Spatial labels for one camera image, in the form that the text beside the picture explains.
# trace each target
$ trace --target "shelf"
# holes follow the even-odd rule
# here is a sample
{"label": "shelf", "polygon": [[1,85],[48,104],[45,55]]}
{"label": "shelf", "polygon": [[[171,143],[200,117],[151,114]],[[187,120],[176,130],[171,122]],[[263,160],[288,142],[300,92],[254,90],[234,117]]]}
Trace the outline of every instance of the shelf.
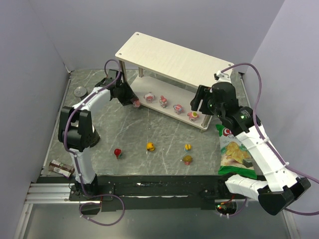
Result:
{"label": "shelf", "polygon": [[212,86],[216,83],[214,73],[233,65],[140,32],[135,32],[115,56],[196,89],[199,85]]}
{"label": "shelf", "polygon": [[[146,106],[152,110],[161,112],[177,120],[183,121],[184,123],[190,124],[201,130],[207,130],[207,127],[203,128],[201,126],[205,115],[199,113],[199,118],[195,122],[191,122],[187,116],[187,113],[191,112],[190,102],[195,97],[195,93],[192,93],[190,91],[184,90],[182,88],[165,83],[163,81],[157,80],[149,76],[137,76],[131,84],[131,88],[134,91],[134,93],[139,97],[141,105]],[[155,100],[152,103],[147,103],[144,99],[144,95],[148,92],[152,92],[155,95]],[[161,95],[167,98],[168,102],[167,107],[164,109],[160,106],[159,103]],[[182,105],[184,109],[184,112],[180,115],[175,114],[173,109],[173,105],[177,104]]]}

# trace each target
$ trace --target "marble surface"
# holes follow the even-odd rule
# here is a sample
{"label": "marble surface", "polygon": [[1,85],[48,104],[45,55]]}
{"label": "marble surface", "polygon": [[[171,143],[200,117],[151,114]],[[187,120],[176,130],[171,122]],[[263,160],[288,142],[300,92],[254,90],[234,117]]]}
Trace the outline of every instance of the marble surface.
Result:
{"label": "marble surface", "polygon": [[[138,70],[127,70],[128,82],[138,75]],[[144,71],[144,75],[169,82],[178,87],[196,92],[189,86]],[[90,92],[94,85],[105,77],[103,70],[77,70],[71,73],[71,83],[64,102],[65,106],[77,103],[73,91],[84,86]],[[236,88],[241,105],[248,105],[241,84],[240,75],[233,73],[232,83]],[[118,100],[112,100],[93,117],[93,125],[99,133],[100,142],[91,148],[93,168],[98,175],[216,175],[220,167],[220,145],[215,125],[219,119],[213,117],[207,131],[165,116],[141,106],[123,107]],[[156,150],[146,151],[146,143],[153,142]],[[189,143],[192,150],[184,151]],[[117,160],[113,151],[120,148],[123,156]],[[181,159],[191,155],[193,162],[186,166]],[[53,159],[72,164],[70,155],[57,139],[57,130],[43,167],[42,176],[60,176],[47,170]]]}

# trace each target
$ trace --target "chip bag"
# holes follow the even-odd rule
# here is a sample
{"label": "chip bag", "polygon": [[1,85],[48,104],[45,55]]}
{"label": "chip bag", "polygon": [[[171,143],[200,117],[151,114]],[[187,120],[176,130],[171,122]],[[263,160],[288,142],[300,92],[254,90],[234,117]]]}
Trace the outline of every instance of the chip bag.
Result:
{"label": "chip bag", "polygon": [[217,124],[221,152],[218,174],[234,172],[241,176],[256,179],[253,158],[247,148],[224,126]]}

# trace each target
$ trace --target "pink toy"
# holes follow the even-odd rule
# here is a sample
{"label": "pink toy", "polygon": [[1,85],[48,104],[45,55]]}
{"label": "pink toy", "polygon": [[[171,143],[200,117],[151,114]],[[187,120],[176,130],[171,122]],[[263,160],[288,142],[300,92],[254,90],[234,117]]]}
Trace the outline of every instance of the pink toy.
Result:
{"label": "pink toy", "polygon": [[144,99],[146,100],[147,103],[152,103],[153,100],[155,99],[155,95],[153,95],[152,92],[149,92],[146,95],[144,95]]}
{"label": "pink toy", "polygon": [[196,112],[189,112],[187,116],[188,116],[188,119],[192,122],[196,121],[199,118],[199,114]]}
{"label": "pink toy", "polygon": [[164,96],[160,96],[159,105],[162,108],[166,108],[167,107],[167,99]]}
{"label": "pink toy", "polygon": [[181,105],[174,105],[173,108],[174,108],[174,111],[177,115],[180,115],[184,111],[183,107]]}

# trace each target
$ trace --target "wall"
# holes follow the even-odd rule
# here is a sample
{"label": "wall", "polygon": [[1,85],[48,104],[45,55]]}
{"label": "wall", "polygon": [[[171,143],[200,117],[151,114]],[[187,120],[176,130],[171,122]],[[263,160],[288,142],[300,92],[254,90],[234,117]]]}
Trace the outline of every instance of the wall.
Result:
{"label": "wall", "polygon": [[44,162],[67,72],[28,1],[0,1],[0,22],[0,231],[9,239]]}
{"label": "wall", "polygon": [[[252,63],[263,77],[257,110],[273,144],[293,168],[318,177],[319,170],[319,4],[286,0]],[[251,103],[258,82],[248,70],[245,85]],[[291,205],[318,211],[319,187],[312,187]],[[302,238],[318,238],[319,216],[295,216]]]}
{"label": "wall", "polygon": [[74,70],[103,68],[136,31],[226,61],[251,62],[284,0],[30,2]]}

